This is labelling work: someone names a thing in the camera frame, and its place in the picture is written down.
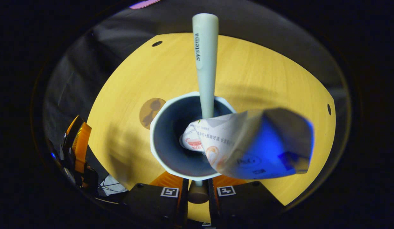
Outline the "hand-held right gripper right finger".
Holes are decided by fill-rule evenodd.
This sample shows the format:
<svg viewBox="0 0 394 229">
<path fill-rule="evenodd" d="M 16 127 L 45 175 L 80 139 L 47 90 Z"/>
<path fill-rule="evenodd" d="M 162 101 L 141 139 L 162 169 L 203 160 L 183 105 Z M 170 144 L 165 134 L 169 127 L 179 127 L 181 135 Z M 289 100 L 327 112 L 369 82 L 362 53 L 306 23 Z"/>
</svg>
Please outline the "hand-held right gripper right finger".
<svg viewBox="0 0 394 229">
<path fill-rule="evenodd" d="M 265 229 L 283 205 L 260 182 L 218 176 L 208 180 L 211 224 L 217 229 Z"/>
</svg>

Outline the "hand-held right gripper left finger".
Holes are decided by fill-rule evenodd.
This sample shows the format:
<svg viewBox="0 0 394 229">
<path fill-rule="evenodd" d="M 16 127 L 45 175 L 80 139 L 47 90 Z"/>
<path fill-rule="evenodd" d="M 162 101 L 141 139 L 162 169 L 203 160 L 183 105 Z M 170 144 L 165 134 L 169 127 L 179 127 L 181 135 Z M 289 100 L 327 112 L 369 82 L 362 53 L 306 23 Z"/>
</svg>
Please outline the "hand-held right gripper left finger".
<svg viewBox="0 0 394 229">
<path fill-rule="evenodd" d="M 155 229 L 184 229 L 189 180 L 167 171 L 150 184 L 137 183 L 124 197 L 130 217 Z"/>
</svg>

